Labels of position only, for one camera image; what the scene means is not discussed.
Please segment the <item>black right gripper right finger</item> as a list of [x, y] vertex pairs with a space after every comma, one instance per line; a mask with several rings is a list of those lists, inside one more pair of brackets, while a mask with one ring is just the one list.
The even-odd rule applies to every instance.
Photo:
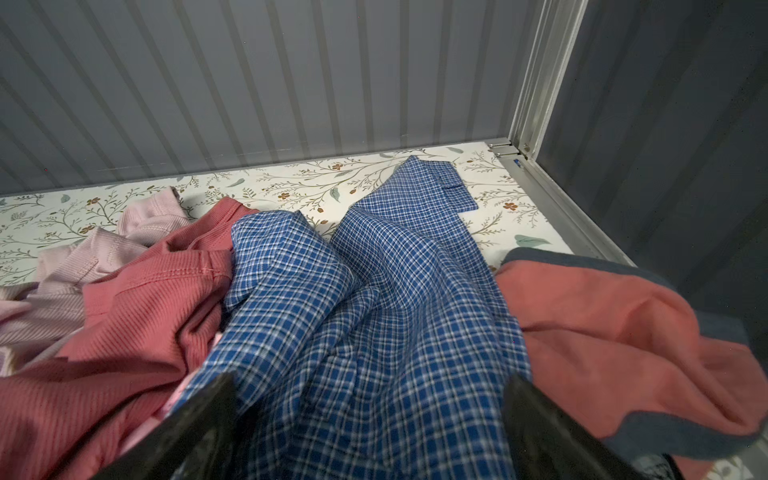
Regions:
[[505, 385], [502, 420], [518, 479], [643, 477], [519, 375]]

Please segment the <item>light pink ribbed garment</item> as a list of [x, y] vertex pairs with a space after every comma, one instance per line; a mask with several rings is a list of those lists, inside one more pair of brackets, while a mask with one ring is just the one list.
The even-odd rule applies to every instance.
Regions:
[[86, 285], [190, 224], [178, 194], [167, 187], [130, 204], [115, 233], [97, 228], [76, 244], [44, 250], [35, 281], [1, 288], [1, 375], [55, 356], [83, 328]]

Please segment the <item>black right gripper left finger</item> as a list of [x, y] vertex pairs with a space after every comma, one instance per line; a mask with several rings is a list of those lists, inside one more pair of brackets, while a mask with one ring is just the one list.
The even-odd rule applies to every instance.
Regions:
[[219, 375], [96, 479], [223, 479], [234, 447], [235, 383]]

